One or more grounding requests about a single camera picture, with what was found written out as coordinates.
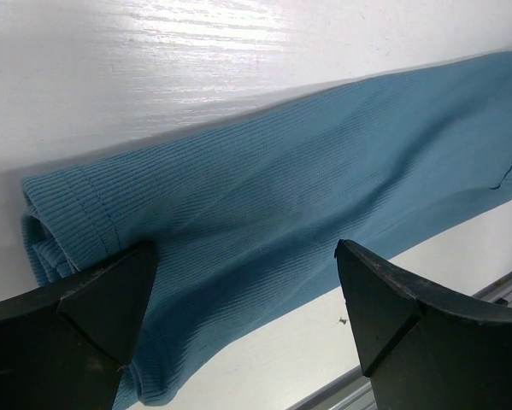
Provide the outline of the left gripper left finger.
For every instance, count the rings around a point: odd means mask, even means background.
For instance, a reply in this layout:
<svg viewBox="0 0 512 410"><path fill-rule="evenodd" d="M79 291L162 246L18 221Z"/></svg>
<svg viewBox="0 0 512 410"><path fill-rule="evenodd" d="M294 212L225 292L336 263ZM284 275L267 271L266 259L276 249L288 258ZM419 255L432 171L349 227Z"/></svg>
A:
<svg viewBox="0 0 512 410"><path fill-rule="evenodd" d="M110 409L157 268L153 243L0 302L0 409Z"/></svg>

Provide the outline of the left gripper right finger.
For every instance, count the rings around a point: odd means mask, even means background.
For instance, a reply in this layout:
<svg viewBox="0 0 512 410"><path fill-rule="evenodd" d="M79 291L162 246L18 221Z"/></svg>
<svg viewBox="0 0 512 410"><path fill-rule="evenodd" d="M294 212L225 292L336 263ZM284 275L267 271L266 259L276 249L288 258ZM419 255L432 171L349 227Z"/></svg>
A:
<svg viewBox="0 0 512 410"><path fill-rule="evenodd" d="M512 308L450 290L351 240L335 250L379 409L512 409Z"/></svg>

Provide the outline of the teal tank top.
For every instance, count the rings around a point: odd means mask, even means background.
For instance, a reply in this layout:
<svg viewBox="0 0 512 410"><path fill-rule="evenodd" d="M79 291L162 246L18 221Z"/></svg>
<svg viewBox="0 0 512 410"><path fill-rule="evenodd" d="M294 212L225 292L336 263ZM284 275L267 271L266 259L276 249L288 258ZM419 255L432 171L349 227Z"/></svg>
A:
<svg viewBox="0 0 512 410"><path fill-rule="evenodd" d="M389 259L512 199L512 51L350 83L22 190L41 285L155 242L114 406L165 405L229 343L336 288L339 240Z"/></svg>

